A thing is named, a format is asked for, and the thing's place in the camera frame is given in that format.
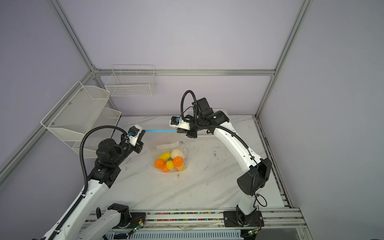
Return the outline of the orange tangerine back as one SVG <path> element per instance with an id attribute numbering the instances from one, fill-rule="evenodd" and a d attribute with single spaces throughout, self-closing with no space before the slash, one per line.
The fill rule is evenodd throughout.
<path id="1" fill-rule="evenodd" d="M 182 167 L 184 164 L 184 159 L 182 157 L 175 157 L 173 164 L 176 168 Z"/>

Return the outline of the orange tangerine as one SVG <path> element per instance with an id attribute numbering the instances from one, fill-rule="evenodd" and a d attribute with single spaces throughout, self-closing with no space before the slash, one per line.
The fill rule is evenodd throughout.
<path id="1" fill-rule="evenodd" d="M 182 157 L 175 157 L 173 164 L 176 168 L 182 167 L 184 164 L 184 159 Z"/>
<path id="2" fill-rule="evenodd" d="M 156 169 L 161 169 L 165 164 L 165 160 L 163 159 L 157 159 L 154 163 L 154 166 Z"/>
<path id="3" fill-rule="evenodd" d="M 163 167 L 161 168 L 161 170 L 162 170 L 163 173 L 167 173 L 167 172 L 169 172 L 169 169 L 167 168 L 166 165 L 163 165 Z"/>

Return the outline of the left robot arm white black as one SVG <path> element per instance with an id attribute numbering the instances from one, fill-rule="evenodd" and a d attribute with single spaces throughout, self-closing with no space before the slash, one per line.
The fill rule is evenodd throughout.
<path id="1" fill-rule="evenodd" d="M 90 174 L 85 174 L 83 189 L 58 222 L 43 235 L 44 240 L 99 240 L 113 228 L 135 228 L 143 223 L 145 214 L 133 217 L 129 206 L 113 203 L 95 222 L 82 229 L 98 201 L 116 181 L 121 172 L 120 164 L 131 153 L 140 153 L 143 149 L 145 133 L 132 127 L 122 133 L 120 143 L 113 139 L 99 143 L 95 166 Z"/>

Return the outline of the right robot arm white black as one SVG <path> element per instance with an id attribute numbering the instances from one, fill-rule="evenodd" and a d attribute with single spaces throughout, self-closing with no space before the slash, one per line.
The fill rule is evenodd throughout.
<path id="1" fill-rule="evenodd" d="M 234 224 L 249 226 L 260 219 L 258 196 L 269 180 L 272 162 L 256 154 L 236 132 L 229 117 L 223 111 L 214 111 L 205 98 L 194 101 L 192 107 L 191 116 L 184 116 L 184 110 L 181 110 L 179 117 L 171 117 L 170 126 L 193 139 L 198 137 L 199 131 L 206 130 L 227 147 L 243 171 L 237 179 L 243 196 L 236 206 Z"/>

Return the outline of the upper white mesh shelf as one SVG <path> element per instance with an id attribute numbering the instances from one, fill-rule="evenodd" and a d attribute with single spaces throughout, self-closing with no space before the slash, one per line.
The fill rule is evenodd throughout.
<path id="1" fill-rule="evenodd" d="M 110 92 L 77 82 L 41 120 L 63 142 L 81 141 L 110 99 Z"/>

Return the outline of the aluminium front rail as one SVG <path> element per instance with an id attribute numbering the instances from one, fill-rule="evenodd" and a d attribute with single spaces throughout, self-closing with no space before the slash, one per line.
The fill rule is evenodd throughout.
<path id="1" fill-rule="evenodd" d="M 226 228 L 241 229 L 235 226 L 236 218 L 227 217 L 223 210 L 181 210 L 181 211 L 147 211 L 144 221 L 144 230 L 217 230 Z M 259 209 L 255 215 L 257 226 L 263 229 L 306 229 L 308 227 L 302 212 L 299 209 Z"/>

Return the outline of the orange tangerine front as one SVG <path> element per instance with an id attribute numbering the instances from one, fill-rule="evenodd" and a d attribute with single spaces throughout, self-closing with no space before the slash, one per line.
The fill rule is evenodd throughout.
<path id="1" fill-rule="evenodd" d="M 167 173 L 167 172 L 169 172 L 169 169 L 167 168 L 166 165 L 163 165 L 163 167 L 161 168 L 161 170 L 162 170 L 163 173 Z"/>

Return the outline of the round yellow fruit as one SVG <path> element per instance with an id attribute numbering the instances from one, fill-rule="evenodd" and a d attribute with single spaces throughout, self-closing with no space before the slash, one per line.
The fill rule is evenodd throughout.
<path id="1" fill-rule="evenodd" d="M 179 166 L 179 167 L 177 167 L 177 171 L 178 172 L 181 172 L 181 171 L 183 171 L 185 169 L 185 165 L 183 164 L 183 165 L 181 165 L 181 166 Z"/>

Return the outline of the lower white mesh shelf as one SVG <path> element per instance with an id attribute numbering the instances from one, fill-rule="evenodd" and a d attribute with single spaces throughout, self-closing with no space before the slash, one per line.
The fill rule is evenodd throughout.
<path id="1" fill-rule="evenodd" d="M 81 140 L 85 133 L 100 126 L 116 126 L 121 112 L 110 109 L 101 108 L 99 105 L 91 108 L 77 106 L 69 110 L 71 121 L 63 124 L 68 129 L 65 137 L 61 137 L 72 150 L 76 153 L 80 151 Z M 102 129 L 92 133 L 84 145 L 84 158 L 96 158 L 96 150 L 99 143 L 105 139 L 109 139 L 113 134 L 113 129 Z"/>

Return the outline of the clear zip top bag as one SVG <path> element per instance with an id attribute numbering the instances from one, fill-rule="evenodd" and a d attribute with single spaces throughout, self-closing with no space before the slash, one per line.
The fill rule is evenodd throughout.
<path id="1" fill-rule="evenodd" d="M 187 168 L 186 140 L 175 130 L 147 130 L 145 147 L 152 168 L 164 174 L 180 173 Z"/>

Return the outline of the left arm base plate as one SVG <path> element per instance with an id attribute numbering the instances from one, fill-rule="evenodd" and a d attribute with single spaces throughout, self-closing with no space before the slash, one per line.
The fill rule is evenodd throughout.
<path id="1" fill-rule="evenodd" d="M 118 229 L 133 229 L 140 221 L 144 222 L 146 219 L 144 212 L 125 212 L 121 213 L 120 222 L 117 225 Z"/>

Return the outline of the small yellow lemon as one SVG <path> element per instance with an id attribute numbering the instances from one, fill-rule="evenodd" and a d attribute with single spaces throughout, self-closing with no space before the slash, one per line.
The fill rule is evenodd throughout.
<path id="1" fill-rule="evenodd" d="M 170 160 L 166 162 L 166 168 L 167 170 L 171 171 L 175 168 L 174 161 Z"/>

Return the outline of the white mesh shelf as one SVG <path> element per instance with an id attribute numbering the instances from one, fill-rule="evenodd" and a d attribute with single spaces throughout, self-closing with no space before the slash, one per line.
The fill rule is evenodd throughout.
<path id="1" fill-rule="evenodd" d="M 121 112 L 110 109 L 101 108 L 99 105 L 91 108 L 77 106 L 69 110 L 71 121 L 63 124 L 68 129 L 65 137 L 61 137 L 72 150 L 76 153 L 80 151 L 81 140 L 85 133 L 100 126 L 116 126 Z M 96 150 L 99 143 L 105 139 L 109 139 L 113 134 L 113 129 L 102 129 L 92 133 L 84 145 L 84 158 L 96 158 Z"/>
<path id="2" fill-rule="evenodd" d="M 41 120 L 63 142 L 81 141 L 110 99 L 110 92 L 77 82 Z"/>

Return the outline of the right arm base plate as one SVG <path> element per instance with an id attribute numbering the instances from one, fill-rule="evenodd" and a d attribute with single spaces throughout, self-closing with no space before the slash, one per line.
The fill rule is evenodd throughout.
<path id="1" fill-rule="evenodd" d="M 264 227 L 264 218 L 261 211 L 254 210 L 249 215 L 244 215 L 241 211 L 225 211 L 225 227 Z"/>

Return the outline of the white garlic bulb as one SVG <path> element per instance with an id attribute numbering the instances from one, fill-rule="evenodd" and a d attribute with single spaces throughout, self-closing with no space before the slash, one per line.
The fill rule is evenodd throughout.
<path id="1" fill-rule="evenodd" d="M 171 159 L 174 160 L 174 159 L 177 158 L 177 157 L 180 157 L 180 158 L 182 158 L 182 159 L 185 158 L 184 152 L 183 152 L 181 149 L 173 149 L 173 150 L 171 151 Z"/>

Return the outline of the white plastic perforated basket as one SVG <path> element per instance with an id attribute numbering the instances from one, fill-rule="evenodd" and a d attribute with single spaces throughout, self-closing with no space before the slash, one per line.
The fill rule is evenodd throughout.
<path id="1" fill-rule="evenodd" d="M 193 108 L 192 115 L 181 115 L 177 124 L 177 133 L 185 134 L 188 138 L 196 139 L 198 132 L 206 130 L 207 134 L 215 135 L 223 132 L 224 135 L 233 137 L 236 133 L 231 130 L 229 117 L 223 111 L 216 111 L 212 108 L 205 111 Z"/>

